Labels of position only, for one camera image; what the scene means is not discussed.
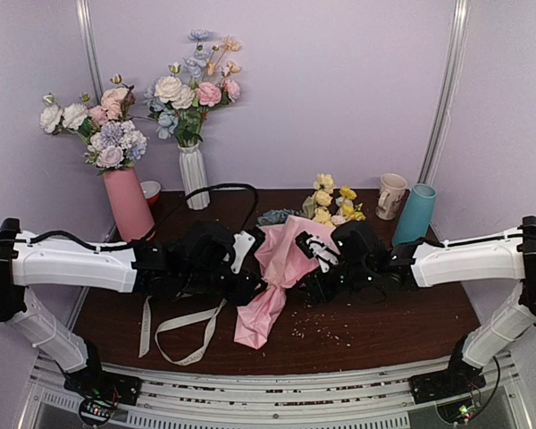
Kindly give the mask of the yellow blue flower bunch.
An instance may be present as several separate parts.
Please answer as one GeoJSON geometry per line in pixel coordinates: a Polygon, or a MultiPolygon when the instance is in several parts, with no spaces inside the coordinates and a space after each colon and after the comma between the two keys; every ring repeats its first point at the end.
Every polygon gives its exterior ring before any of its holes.
{"type": "Polygon", "coordinates": [[[300,210],[273,209],[260,215],[258,226],[284,224],[295,216],[327,225],[335,229],[347,222],[363,222],[363,204],[357,204],[357,193],[349,186],[338,187],[329,173],[318,173],[314,181],[314,191],[303,202],[300,210]]]}

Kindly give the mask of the pink wrapping paper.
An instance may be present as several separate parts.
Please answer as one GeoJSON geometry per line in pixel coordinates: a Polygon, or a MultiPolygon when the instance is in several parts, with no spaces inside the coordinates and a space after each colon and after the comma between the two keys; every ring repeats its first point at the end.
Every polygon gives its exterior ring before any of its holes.
{"type": "Polygon", "coordinates": [[[290,216],[285,223],[263,226],[265,241],[255,253],[266,290],[249,304],[238,308],[234,341],[252,349],[260,349],[286,304],[287,290],[307,273],[319,267],[296,244],[296,236],[305,231],[323,240],[332,249],[331,224],[317,223],[290,216]]]}

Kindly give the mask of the cream printed ribbon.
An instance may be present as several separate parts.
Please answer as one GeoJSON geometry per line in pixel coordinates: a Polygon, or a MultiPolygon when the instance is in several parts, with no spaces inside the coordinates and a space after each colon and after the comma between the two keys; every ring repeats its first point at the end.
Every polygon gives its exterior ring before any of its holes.
{"type": "Polygon", "coordinates": [[[138,358],[143,358],[150,351],[151,341],[154,341],[163,359],[172,365],[190,366],[200,362],[215,334],[218,315],[224,309],[227,301],[223,299],[217,307],[165,320],[157,326],[154,335],[151,335],[152,311],[150,299],[150,297],[146,298],[142,307],[138,358]],[[201,346],[195,351],[189,353],[184,358],[181,358],[179,360],[171,359],[161,347],[159,342],[159,335],[161,333],[179,330],[180,328],[203,322],[206,322],[206,325],[201,346]]]}

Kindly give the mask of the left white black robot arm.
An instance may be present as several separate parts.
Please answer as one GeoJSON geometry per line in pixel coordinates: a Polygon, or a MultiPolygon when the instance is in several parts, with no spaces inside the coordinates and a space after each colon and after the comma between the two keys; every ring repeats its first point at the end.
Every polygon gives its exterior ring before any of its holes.
{"type": "Polygon", "coordinates": [[[103,370],[96,346],[59,323],[31,286],[83,286],[168,300],[218,295],[245,306],[267,287],[243,267],[264,240],[257,227],[232,234],[218,223],[197,221],[169,244],[98,244],[65,231],[36,235],[7,218],[0,228],[0,323],[49,355],[66,389],[109,407],[134,405],[140,379],[103,370]]]}

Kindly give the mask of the pink vase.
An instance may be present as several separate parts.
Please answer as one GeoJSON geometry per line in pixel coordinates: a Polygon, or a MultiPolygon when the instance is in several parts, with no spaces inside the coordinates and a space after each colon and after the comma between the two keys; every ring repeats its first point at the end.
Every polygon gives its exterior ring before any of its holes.
{"type": "Polygon", "coordinates": [[[155,221],[135,169],[106,172],[103,179],[121,238],[129,242],[145,237],[155,221]]]}

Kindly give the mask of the white ribbed vase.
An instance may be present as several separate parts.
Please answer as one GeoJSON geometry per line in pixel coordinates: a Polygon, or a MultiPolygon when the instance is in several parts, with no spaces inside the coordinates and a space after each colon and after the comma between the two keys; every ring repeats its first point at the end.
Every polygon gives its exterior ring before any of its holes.
{"type": "MultiPolygon", "coordinates": [[[[180,154],[180,174],[185,191],[185,195],[197,189],[208,186],[205,162],[200,151],[199,144],[191,147],[178,145],[180,154]]],[[[187,200],[188,207],[192,210],[203,210],[210,204],[210,197],[207,191],[200,192],[187,200]]]]}

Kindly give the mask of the pastel flowers in pink vase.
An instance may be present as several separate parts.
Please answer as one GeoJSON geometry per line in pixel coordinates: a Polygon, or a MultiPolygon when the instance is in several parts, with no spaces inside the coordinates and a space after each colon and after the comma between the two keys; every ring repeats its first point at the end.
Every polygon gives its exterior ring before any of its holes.
{"type": "Polygon", "coordinates": [[[97,105],[83,94],[78,103],[60,105],[53,94],[43,95],[45,105],[39,126],[48,135],[71,134],[85,145],[84,162],[99,175],[133,168],[147,151],[147,137],[135,125],[130,108],[134,87],[116,73],[97,105]]]}

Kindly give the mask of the red white bowl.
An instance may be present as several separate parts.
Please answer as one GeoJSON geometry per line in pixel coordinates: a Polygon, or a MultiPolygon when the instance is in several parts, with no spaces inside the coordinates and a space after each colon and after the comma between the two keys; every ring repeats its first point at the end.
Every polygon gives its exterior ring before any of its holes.
{"type": "Polygon", "coordinates": [[[160,197],[161,184],[158,181],[142,181],[140,186],[147,204],[153,206],[160,197]]]}

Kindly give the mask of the cream floral mug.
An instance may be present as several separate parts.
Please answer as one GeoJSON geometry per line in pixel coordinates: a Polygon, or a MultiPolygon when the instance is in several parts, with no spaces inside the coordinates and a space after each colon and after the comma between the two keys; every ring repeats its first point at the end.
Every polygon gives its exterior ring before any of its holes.
{"type": "Polygon", "coordinates": [[[401,206],[407,191],[407,181],[404,177],[395,173],[385,173],[380,178],[380,188],[376,215],[384,220],[393,220],[401,206]]]}

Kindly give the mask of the round status board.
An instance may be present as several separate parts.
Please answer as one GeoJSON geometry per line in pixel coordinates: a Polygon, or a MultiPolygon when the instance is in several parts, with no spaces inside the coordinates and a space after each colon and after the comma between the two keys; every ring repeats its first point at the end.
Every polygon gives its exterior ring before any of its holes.
{"type": "Polygon", "coordinates": [[[118,406],[117,400],[102,400],[98,398],[85,398],[79,404],[78,416],[81,421],[90,426],[99,426],[108,423],[118,406]]]}
{"type": "Polygon", "coordinates": [[[466,425],[479,415],[487,403],[482,397],[469,396],[452,400],[436,406],[439,418],[450,425],[466,425]]]}

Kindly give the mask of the left round status board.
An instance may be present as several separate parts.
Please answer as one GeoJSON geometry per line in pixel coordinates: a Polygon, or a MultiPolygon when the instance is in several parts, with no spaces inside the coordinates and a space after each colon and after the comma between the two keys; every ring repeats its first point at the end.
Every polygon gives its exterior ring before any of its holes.
{"type": "Polygon", "coordinates": [[[102,400],[98,398],[85,398],[79,404],[78,416],[81,421],[90,426],[99,426],[108,423],[118,406],[117,400],[102,400]]]}

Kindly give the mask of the aluminium rail base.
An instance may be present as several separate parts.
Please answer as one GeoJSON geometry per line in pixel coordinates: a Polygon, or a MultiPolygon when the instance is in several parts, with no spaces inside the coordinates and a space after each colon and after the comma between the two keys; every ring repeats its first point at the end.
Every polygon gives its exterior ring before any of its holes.
{"type": "Polygon", "coordinates": [[[468,428],[535,428],[528,395],[507,352],[483,371],[472,393],[419,404],[413,375],[443,369],[445,358],[328,374],[228,376],[107,365],[140,379],[138,401],[120,404],[109,428],[447,428],[442,412],[471,400],[468,428]]]}

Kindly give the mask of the right aluminium post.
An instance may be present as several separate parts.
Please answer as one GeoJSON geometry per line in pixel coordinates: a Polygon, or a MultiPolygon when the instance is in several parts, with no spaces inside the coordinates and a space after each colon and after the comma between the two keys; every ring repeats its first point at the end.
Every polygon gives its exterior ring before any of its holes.
{"type": "Polygon", "coordinates": [[[434,183],[448,126],[450,124],[450,112],[453,97],[459,85],[464,59],[469,9],[470,1],[455,1],[454,16],[448,42],[448,54],[440,88],[439,101],[437,103],[427,149],[418,178],[420,183],[429,186],[433,186],[434,183]]]}

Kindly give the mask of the aluminium post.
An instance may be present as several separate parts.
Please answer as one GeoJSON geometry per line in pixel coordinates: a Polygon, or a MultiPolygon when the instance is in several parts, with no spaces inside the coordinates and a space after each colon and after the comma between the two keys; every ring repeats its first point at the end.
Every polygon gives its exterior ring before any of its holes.
{"type": "Polygon", "coordinates": [[[102,98],[103,84],[96,55],[95,36],[91,20],[89,1],[76,0],[75,5],[78,26],[87,58],[88,70],[95,94],[95,100],[99,102],[102,98]]]}
{"type": "Polygon", "coordinates": [[[429,186],[433,186],[434,183],[448,126],[450,124],[450,112],[453,97],[459,85],[464,59],[469,9],[470,1],[455,1],[454,16],[448,42],[448,54],[440,88],[439,101],[437,103],[427,149],[418,178],[420,183],[429,186]]]}

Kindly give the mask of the left aluminium post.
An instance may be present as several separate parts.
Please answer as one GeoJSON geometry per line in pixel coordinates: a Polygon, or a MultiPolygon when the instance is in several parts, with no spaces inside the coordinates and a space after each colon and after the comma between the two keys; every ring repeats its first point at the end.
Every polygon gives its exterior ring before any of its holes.
{"type": "Polygon", "coordinates": [[[89,1],[76,0],[75,5],[78,26],[87,58],[88,70],[95,94],[95,100],[99,102],[102,98],[103,84],[96,55],[95,36],[91,20],[89,1]]]}

